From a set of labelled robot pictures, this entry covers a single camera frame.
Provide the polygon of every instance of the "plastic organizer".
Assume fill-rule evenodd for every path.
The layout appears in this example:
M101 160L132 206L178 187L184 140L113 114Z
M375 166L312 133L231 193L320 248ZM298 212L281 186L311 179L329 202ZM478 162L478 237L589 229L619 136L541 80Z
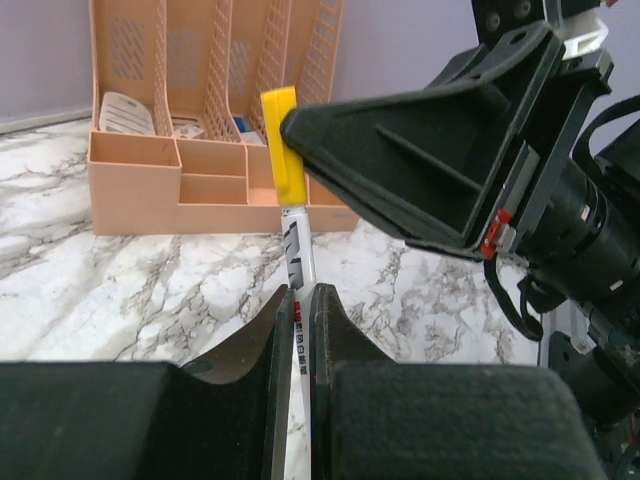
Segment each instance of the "plastic organizer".
M280 231L260 94L297 86L301 104L330 98L342 0L90 0L94 105L89 184L97 234ZM155 136L98 129L105 92L135 98ZM196 124L202 139L174 138ZM308 179L313 231L357 216Z

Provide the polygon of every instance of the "baseboard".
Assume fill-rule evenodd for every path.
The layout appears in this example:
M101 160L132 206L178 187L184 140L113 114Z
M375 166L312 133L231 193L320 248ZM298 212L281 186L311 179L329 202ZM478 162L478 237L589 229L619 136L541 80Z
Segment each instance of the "baseboard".
M17 132L19 130L31 130L47 125L53 125L55 123L70 122L72 120L79 120L90 116L91 108L84 108L82 110L74 110L72 112L54 113L52 115L43 115L41 117L25 118L24 120L0 123L0 135Z

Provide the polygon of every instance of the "marker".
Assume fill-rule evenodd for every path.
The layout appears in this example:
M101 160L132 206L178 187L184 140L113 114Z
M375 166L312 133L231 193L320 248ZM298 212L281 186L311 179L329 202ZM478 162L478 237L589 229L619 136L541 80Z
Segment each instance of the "marker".
M294 292L294 321L296 348L300 364L302 400L307 421L307 452L311 460L311 381L309 378L309 315L316 286L316 269L311 245L311 227L307 204L307 183L302 158L282 140L280 125L287 114L296 108L293 87L262 94L265 130L273 180L282 207L282 233L289 274L289 287Z

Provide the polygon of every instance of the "marble table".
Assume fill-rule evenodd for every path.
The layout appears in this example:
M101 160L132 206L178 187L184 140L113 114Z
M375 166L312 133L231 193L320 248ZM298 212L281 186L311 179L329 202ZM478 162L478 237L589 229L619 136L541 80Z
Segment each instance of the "marble table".
M170 360L210 349L286 283L279 235L96 237L88 122L0 137L0 361ZM320 281L400 361L535 364L478 265L361 222L315 237ZM519 272L501 278L517 293ZM286 477L307 478L294 358Z

